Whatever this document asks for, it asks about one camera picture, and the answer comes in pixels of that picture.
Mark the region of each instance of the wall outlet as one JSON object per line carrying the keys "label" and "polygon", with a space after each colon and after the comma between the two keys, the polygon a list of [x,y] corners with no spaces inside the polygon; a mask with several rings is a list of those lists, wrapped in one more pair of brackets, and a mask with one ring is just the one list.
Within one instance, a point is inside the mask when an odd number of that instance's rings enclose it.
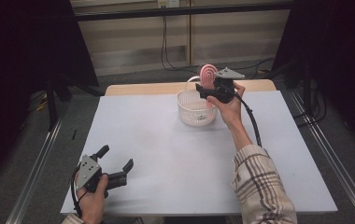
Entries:
{"label": "wall outlet", "polygon": [[158,8],[168,7],[168,0],[158,0]]}
{"label": "wall outlet", "polygon": [[179,0],[169,0],[168,7],[179,7]]}

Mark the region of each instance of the hand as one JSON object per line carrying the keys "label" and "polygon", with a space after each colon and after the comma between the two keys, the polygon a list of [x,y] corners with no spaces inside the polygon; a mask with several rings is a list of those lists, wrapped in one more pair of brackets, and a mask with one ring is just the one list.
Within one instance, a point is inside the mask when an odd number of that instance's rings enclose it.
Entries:
{"label": "hand", "polygon": [[[234,82],[234,87],[236,88],[236,93],[242,98],[245,87],[238,85],[236,82]],[[224,104],[214,96],[208,96],[206,99],[219,109],[221,118],[233,135],[236,150],[251,145],[252,142],[242,124],[241,101],[235,97],[230,103]]]}
{"label": "hand", "polygon": [[105,190],[107,187],[107,175],[102,175],[95,193],[87,192],[85,187],[76,191],[82,211],[81,220],[88,224],[99,224],[103,220],[105,210]]}

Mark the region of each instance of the dark floor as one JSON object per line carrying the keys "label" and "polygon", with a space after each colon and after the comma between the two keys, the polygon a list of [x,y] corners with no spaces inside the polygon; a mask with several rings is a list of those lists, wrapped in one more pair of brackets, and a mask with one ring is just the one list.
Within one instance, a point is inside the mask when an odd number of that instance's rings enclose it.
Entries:
{"label": "dark floor", "polygon": [[[234,68],[235,64],[221,66]],[[245,73],[249,77],[254,76],[253,70],[245,71]],[[97,89],[104,91],[109,85],[121,83],[185,81],[191,76],[193,73],[187,71],[167,72],[164,70],[106,76],[98,78],[100,87]],[[299,114],[300,112],[291,98],[291,91],[301,91],[301,87],[286,90],[283,77],[275,78],[274,82],[281,90],[291,113],[293,115]],[[29,196],[31,200],[27,204],[21,223],[61,223],[64,219],[59,211],[68,189],[69,178],[85,144],[99,101],[98,97],[91,96],[81,90],[73,88],[71,91],[73,98],[69,103],[62,103],[56,99],[60,112],[62,108],[67,108],[66,116],[62,120],[61,129],[47,157],[43,172],[38,174],[39,179],[35,185],[35,192]],[[33,101],[32,107],[36,106],[36,103],[37,101]],[[355,133],[346,127],[330,102],[327,102],[327,106],[328,113],[319,126],[355,183]],[[297,120],[298,124],[303,122],[302,119]],[[6,223],[11,209],[20,196],[23,185],[36,162],[37,155],[47,134],[49,134],[48,127],[47,108],[31,112],[7,160],[0,167],[0,223]],[[307,127],[300,128],[300,132],[339,211],[324,215],[300,214],[298,216],[299,223],[355,223],[355,206],[340,184],[338,176],[324,156],[319,143]],[[133,218],[113,217],[108,221],[110,223],[131,223]]]}

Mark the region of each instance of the pink object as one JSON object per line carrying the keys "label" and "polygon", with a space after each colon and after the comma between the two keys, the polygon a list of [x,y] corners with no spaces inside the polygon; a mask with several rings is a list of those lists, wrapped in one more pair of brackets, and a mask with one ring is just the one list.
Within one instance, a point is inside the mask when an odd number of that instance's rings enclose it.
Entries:
{"label": "pink object", "polygon": [[[206,89],[214,89],[213,81],[215,80],[215,73],[218,69],[212,64],[206,64],[201,68],[200,72],[200,84]],[[206,102],[206,107],[212,107],[210,102]]]}

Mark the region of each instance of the plaid shirt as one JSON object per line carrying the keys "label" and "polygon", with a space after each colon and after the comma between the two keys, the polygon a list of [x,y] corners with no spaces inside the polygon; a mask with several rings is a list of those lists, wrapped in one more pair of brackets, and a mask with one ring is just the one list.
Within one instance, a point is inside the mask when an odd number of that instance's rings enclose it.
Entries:
{"label": "plaid shirt", "polygon": [[297,223],[293,203],[265,149],[245,146],[236,153],[234,163],[232,185],[244,224]]}

